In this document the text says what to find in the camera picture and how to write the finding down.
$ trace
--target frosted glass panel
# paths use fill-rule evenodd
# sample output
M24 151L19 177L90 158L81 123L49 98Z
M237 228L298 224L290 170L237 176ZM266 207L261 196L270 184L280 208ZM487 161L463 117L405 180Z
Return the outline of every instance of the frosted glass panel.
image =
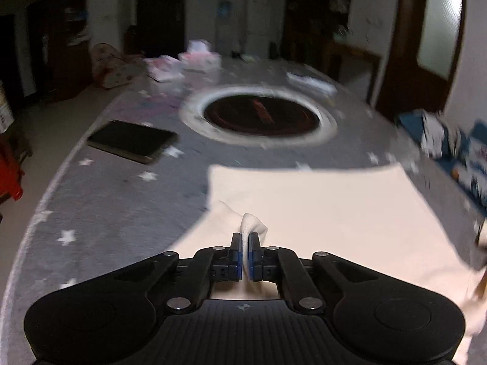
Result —
M427 0L418 64L445 79L457 45L462 0Z

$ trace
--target metal rivet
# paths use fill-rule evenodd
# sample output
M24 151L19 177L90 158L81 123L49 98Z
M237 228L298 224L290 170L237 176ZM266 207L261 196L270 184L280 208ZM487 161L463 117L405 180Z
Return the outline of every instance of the metal rivet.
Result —
M315 310L323 306L323 302L321 301L321 299L310 297L302 298L299 301L299 304L302 308L306 308L308 310Z
M183 310L188 308L190 304L191 301L189 299L182 297L171 298L167 301L167 305L174 310Z

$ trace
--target black tablet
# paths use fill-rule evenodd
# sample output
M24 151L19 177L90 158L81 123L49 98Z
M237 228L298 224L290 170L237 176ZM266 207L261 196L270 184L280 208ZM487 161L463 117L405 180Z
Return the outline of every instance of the black tablet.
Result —
M131 161L149 164L176 140L177 134L174 132L112 120L88 138L88 145Z

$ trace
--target floor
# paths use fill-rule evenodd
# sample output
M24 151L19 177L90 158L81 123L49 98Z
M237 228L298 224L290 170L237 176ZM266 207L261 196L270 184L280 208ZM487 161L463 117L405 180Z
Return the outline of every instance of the floor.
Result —
M27 224L60 164L103 109L123 89L89 86L74 99L38 104L21 116L33 156L22 165L23 197L0 205L0 292L3 292Z

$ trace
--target red object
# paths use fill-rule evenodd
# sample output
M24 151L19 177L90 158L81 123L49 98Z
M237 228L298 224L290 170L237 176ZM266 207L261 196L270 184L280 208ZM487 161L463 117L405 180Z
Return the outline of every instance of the red object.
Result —
M9 193L15 201L19 200L23 195L19 179L23 175L10 146L0 135L0 194Z

